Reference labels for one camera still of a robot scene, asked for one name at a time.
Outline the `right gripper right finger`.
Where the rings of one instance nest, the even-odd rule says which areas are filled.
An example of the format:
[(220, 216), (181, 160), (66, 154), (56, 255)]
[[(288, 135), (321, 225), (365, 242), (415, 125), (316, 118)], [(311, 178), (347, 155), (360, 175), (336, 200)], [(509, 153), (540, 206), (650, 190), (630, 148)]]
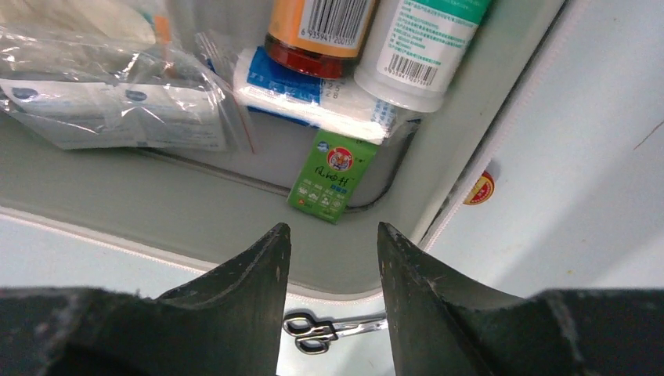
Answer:
[(398, 375), (660, 375), (660, 289), (499, 291), (423, 252), (394, 226), (377, 255)]

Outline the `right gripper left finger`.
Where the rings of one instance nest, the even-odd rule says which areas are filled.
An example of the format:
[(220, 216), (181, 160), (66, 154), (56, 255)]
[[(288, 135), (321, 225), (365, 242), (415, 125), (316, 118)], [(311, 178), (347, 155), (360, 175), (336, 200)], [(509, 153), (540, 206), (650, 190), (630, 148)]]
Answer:
[(1, 290), (4, 375), (274, 375), (291, 259), (281, 222), (157, 298), (94, 287)]

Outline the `black handled scissors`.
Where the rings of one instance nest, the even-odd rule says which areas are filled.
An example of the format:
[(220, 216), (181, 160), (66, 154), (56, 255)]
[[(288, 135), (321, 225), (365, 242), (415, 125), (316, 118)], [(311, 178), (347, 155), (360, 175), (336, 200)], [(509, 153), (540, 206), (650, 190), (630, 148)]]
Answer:
[(388, 319), (383, 314), (343, 320), (322, 320), (310, 313), (288, 313), (283, 318), (282, 328), (294, 339), (297, 350), (305, 355), (314, 356), (328, 352), (330, 343), (341, 338), (386, 330)]

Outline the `white medicine kit case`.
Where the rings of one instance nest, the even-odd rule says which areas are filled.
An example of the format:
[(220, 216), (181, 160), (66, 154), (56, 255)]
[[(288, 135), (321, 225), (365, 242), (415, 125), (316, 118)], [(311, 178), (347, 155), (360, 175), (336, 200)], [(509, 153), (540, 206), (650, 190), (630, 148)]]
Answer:
[(372, 299), (377, 225), (426, 241), (477, 145), (537, 54), (564, 1), (496, 1), (442, 108), (415, 133), (387, 193), (332, 225), (283, 193), (150, 152), (66, 152), (1, 119), (1, 217), (203, 269), (279, 222), (290, 226), (290, 289), (301, 299)]

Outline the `small green box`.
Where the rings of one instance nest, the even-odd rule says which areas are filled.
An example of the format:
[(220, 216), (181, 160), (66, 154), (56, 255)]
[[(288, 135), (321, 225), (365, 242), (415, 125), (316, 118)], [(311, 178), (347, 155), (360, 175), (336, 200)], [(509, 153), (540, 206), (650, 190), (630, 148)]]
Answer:
[(320, 130), (287, 197), (305, 214), (337, 223), (361, 182), (378, 146)]

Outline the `clear bag of pads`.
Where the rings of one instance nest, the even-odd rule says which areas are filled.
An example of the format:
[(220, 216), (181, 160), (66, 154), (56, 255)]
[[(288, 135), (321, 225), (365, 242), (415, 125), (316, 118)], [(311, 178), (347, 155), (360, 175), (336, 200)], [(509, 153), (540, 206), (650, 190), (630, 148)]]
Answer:
[(170, 45), (4, 25), (1, 111), (64, 150), (254, 150), (230, 83)]

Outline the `blue white bandage roll packet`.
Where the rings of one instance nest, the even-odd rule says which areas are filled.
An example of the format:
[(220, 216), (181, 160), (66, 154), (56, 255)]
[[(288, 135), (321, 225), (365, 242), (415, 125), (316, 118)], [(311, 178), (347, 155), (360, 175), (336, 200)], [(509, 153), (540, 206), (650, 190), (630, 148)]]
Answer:
[(256, 110), (338, 135), (382, 144), (398, 110), (353, 79), (325, 80), (290, 70), (262, 47), (244, 49), (233, 72), (235, 97)]

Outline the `white bottle green label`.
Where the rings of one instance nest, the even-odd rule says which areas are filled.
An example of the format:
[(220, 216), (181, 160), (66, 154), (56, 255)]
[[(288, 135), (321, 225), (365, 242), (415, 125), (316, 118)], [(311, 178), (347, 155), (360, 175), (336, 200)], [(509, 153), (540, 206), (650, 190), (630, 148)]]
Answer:
[(355, 83), (394, 106), (434, 113), (490, 0), (380, 2)]

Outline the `brown medicine bottle orange cap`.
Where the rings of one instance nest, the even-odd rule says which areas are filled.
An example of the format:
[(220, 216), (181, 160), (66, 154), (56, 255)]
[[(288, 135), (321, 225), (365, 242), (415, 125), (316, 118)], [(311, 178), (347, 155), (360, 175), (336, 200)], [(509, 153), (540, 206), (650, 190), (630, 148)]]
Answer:
[(275, 1), (264, 49), (292, 71), (322, 79), (348, 77), (357, 64), (379, 1)]

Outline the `bag of latex gloves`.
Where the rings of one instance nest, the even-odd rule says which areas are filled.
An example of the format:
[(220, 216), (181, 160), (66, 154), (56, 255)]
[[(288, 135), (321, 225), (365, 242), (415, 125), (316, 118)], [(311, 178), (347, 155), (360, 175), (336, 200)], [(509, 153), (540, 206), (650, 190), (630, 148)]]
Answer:
[(172, 41), (164, 1), (2, 1), (1, 25), (10, 24), (147, 44)]

